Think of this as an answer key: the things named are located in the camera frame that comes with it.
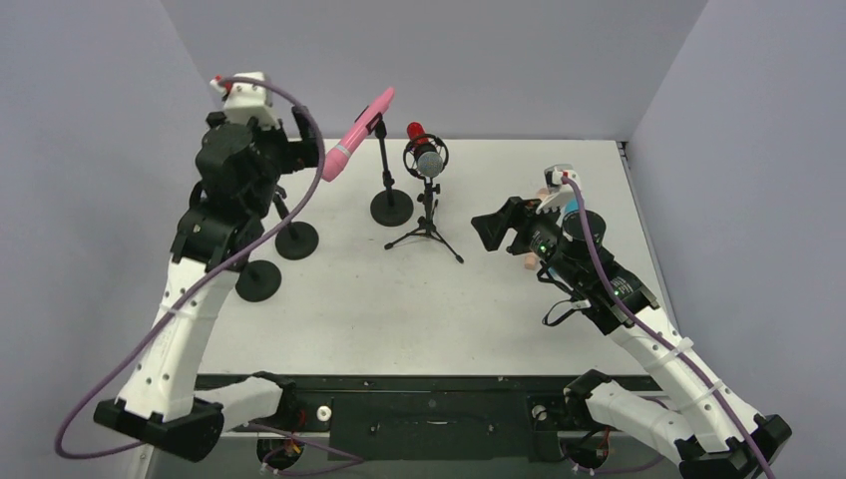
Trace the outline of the teal microphone black stand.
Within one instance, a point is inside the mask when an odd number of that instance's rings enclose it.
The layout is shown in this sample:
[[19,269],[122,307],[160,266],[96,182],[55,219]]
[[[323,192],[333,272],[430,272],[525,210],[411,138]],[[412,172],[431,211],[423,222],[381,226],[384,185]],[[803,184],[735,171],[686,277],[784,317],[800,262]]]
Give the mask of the teal microphone black stand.
[[[276,186],[272,202],[281,220],[289,215],[285,199],[285,189]],[[290,260],[304,259],[316,251],[319,245],[319,234],[313,225],[295,221],[277,233],[274,244],[276,252],[281,257]]]

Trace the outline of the pink microphone black stand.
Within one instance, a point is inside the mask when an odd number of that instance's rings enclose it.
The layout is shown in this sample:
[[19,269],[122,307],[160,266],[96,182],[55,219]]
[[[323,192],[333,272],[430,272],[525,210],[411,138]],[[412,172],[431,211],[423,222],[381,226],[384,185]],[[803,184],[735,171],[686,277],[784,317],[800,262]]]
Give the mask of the pink microphone black stand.
[[408,222],[414,212],[409,195],[394,188],[395,180],[390,171],[386,148],[387,128],[382,113],[376,113],[367,123],[367,131],[378,142],[381,158],[381,179],[383,190],[377,193],[369,205],[371,217],[381,226],[395,228]]

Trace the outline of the beige microphone black stand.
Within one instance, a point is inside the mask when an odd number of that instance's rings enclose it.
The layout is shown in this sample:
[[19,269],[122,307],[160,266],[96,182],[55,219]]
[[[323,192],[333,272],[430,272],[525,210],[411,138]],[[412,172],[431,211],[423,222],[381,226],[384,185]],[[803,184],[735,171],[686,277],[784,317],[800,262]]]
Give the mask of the beige microphone black stand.
[[262,302],[276,294],[281,282],[281,271],[273,262],[265,259],[252,260],[240,273],[235,292],[247,302]]

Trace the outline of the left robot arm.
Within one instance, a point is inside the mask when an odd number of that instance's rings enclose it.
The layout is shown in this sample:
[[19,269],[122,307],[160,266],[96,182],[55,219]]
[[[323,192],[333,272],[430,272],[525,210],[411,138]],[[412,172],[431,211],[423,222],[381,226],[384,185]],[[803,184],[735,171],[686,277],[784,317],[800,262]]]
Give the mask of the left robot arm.
[[158,317],[142,342],[120,363],[127,382],[100,401],[94,421],[181,459],[198,462],[233,428],[262,419],[290,426],[297,401],[292,382],[260,371],[217,389],[196,381],[215,321],[250,254],[271,233],[263,227],[280,177],[324,166],[322,135],[308,109],[291,109],[300,137],[291,141],[281,122],[232,109],[208,115],[188,210],[171,245]]

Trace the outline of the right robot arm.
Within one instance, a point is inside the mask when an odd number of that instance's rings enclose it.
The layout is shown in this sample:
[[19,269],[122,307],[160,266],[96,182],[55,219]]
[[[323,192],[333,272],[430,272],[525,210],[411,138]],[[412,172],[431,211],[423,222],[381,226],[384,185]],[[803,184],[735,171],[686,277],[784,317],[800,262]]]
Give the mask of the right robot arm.
[[773,477],[772,462],[792,435],[785,420],[739,398],[694,352],[651,290],[603,248],[607,224],[599,214],[543,213],[540,204],[511,197],[471,225],[488,251],[515,231],[508,253],[537,255],[539,280],[567,293],[574,309],[639,363],[672,404],[665,409],[590,370],[565,387],[565,417],[625,433],[684,478]]

